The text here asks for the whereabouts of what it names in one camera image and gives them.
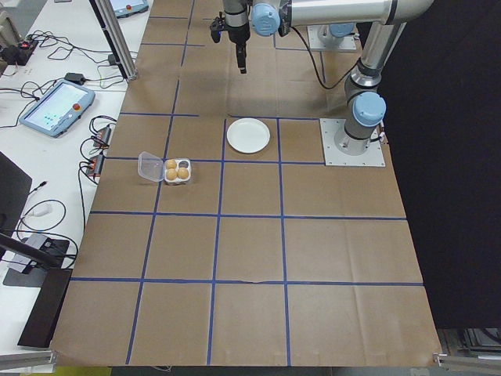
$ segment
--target floor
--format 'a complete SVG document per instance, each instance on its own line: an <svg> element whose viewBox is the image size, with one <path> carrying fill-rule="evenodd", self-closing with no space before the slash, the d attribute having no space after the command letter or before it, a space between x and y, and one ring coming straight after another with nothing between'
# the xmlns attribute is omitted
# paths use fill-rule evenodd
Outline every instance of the floor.
<svg viewBox="0 0 501 376"><path fill-rule="evenodd" d="M9 7L9 2L4 2L5 10L11 15L22 37L26 36L46 2L47 0L20 0L16 7Z"/></svg>

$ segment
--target power adapter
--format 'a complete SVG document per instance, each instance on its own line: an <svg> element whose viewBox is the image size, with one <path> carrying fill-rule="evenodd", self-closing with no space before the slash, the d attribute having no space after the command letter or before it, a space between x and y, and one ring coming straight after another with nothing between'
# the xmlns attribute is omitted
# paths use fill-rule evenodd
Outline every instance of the power adapter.
<svg viewBox="0 0 501 376"><path fill-rule="evenodd" d="M83 85L86 81L84 75L81 73L66 73L64 79L77 85Z"/></svg>

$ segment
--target plastic egg container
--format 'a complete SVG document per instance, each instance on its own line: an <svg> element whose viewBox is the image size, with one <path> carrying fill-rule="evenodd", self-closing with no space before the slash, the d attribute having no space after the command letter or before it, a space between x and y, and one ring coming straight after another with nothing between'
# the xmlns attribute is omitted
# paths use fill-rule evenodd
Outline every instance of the plastic egg container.
<svg viewBox="0 0 501 376"><path fill-rule="evenodd" d="M186 184L191 179L191 162L186 158L165 161L165 181L175 186Z"/></svg>
<svg viewBox="0 0 501 376"><path fill-rule="evenodd" d="M177 158L164 163L160 157L143 151L138 158L138 173L144 179L156 183L165 180L171 186L186 184L191 179L191 161Z"/></svg>

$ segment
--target electrical connector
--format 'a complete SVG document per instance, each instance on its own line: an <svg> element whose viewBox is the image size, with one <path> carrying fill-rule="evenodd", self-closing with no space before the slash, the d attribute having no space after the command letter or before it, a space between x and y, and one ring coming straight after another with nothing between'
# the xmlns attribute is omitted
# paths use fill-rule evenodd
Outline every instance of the electrical connector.
<svg viewBox="0 0 501 376"><path fill-rule="evenodd" d="M87 176L99 178L104 166L104 155L99 154L90 158L90 165L85 170Z"/></svg>
<svg viewBox="0 0 501 376"><path fill-rule="evenodd" d="M106 149L110 145L111 139L111 128L107 125L104 128L101 128L96 133L96 139L94 140L94 147L99 149Z"/></svg>

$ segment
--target tablet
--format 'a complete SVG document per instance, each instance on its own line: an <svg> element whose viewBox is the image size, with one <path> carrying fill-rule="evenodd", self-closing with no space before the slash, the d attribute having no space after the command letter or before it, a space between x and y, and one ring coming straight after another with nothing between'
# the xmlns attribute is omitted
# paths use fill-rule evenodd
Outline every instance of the tablet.
<svg viewBox="0 0 501 376"><path fill-rule="evenodd" d="M129 17L148 10L148 0L111 0L117 18Z"/></svg>
<svg viewBox="0 0 501 376"><path fill-rule="evenodd" d="M20 123L47 136L60 136L81 117L95 97L90 89L60 80L21 117Z"/></svg>

